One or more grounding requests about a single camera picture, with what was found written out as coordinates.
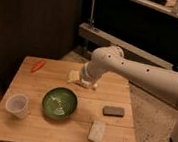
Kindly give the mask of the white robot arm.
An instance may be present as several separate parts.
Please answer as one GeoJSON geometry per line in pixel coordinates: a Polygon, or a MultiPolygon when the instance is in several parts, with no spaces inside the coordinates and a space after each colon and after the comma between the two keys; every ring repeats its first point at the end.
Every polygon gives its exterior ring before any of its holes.
{"type": "MultiPolygon", "coordinates": [[[[178,109],[178,71],[153,67],[124,58],[120,47],[96,48],[90,61],[80,70],[80,83],[91,88],[107,72],[114,72],[138,85],[146,92],[178,109]]],[[[168,142],[178,142],[178,121],[168,142]]]]}

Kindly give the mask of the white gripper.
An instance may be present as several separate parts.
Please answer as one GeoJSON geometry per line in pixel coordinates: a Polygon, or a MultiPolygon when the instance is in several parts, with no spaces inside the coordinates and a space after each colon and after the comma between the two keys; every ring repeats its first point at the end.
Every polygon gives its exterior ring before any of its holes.
{"type": "Polygon", "coordinates": [[[80,70],[80,77],[79,77],[80,84],[82,86],[91,86],[91,82],[88,81],[87,79],[87,74],[86,74],[86,66],[83,66],[80,70]]]}

